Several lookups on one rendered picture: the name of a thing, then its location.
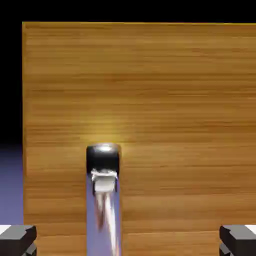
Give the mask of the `light wooden cabinet door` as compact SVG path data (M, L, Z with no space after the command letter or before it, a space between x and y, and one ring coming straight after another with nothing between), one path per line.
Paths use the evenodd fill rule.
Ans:
M25 22L24 222L87 256L86 148L121 146L122 256L218 256L256 224L256 24Z

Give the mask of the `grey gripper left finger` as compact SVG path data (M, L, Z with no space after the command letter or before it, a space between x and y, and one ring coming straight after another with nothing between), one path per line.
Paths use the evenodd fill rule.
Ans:
M0 224L0 256L37 256L35 225Z

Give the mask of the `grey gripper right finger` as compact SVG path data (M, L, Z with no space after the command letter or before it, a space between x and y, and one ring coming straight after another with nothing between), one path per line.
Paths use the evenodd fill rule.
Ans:
M219 256L256 256L256 224L221 225Z

